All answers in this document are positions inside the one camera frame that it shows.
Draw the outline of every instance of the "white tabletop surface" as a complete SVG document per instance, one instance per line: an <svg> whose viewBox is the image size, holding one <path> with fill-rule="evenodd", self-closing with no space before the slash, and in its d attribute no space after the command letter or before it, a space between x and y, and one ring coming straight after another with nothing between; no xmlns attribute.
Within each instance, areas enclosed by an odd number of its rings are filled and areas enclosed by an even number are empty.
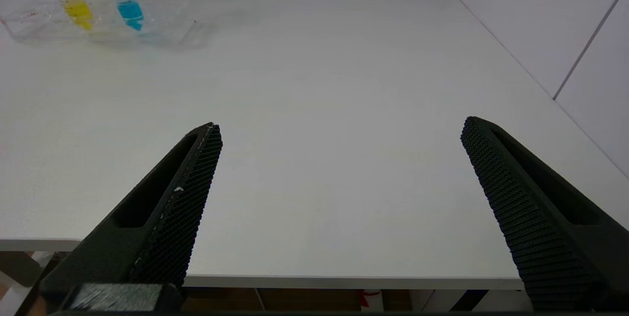
<svg viewBox="0 0 629 316"><path fill-rule="evenodd" d="M207 121L188 285L521 288L470 115L629 226L629 181L459 0L193 1L195 49L0 32L0 249L72 249Z"/></svg>

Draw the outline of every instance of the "textured gripper pad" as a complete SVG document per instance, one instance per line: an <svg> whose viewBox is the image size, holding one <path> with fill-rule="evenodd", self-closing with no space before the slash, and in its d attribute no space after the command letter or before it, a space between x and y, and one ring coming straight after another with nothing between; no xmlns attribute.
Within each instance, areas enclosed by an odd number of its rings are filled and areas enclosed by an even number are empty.
<svg viewBox="0 0 629 316"><path fill-rule="evenodd" d="M49 305L85 283L181 287L222 146L213 123L187 133L42 280Z"/></svg>
<svg viewBox="0 0 629 316"><path fill-rule="evenodd" d="M199 145L198 156L183 173L184 183L175 188L160 222L140 253L130 282L183 285L222 147L218 125L209 126Z"/></svg>
<svg viewBox="0 0 629 316"><path fill-rule="evenodd" d="M629 233L499 126L461 141L535 310L627 310Z"/></svg>

